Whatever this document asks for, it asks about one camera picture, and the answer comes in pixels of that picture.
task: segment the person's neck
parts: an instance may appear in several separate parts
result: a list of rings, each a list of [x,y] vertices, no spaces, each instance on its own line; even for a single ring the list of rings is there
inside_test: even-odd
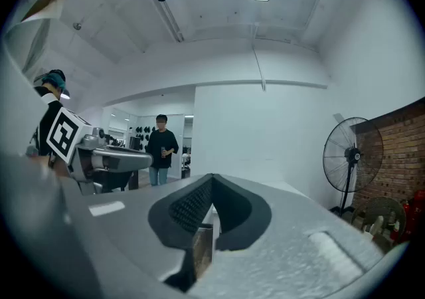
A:
[[[56,95],[58,91],[52,84],[46,83],[46,84],[43,84],[42,86],[44,86],[47,90],[51,91],[54,94],[54,96],[58,98],[58,96]]]

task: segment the person with blue headwear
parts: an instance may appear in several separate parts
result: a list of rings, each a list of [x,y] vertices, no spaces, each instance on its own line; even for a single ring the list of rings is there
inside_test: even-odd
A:
[[[60,95],[66,90],[66,78],[61,70],[51,70],[42,78],[42,85],[34,88],[41,99],[48,105],[48,110],[38,126],[33,136],[35,155],[50,156],[52,149],[47,144],[47,135],[53,125],[54,119],[58,115],[62,104],[59,102]]]

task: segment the standing fan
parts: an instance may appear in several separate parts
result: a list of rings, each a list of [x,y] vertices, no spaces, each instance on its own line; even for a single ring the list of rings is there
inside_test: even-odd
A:
[[[329,183],[344,192],[339,215],[348,193],[366,187],[383,161],[383,139],[378,128],[364,118],[353,117],[338,124],[323,150],[323,169]]]

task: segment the brick wall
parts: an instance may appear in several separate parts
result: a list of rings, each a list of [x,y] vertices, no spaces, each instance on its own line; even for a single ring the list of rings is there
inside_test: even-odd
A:
[[[373,122],[382,136],[382,165],[373,181],[354,194],[353,207],[376,196],[411,199],[425,189],[425,98]]]

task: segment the jeans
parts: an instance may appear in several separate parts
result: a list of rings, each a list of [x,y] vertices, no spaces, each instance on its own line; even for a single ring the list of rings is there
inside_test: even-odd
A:
[[[151,185],[158,185],[158,174],[159,174],[159,184],[165,185],[167,183],[167,174],[168,168],[154,168],[149,167],[149,179],[151,181]]]

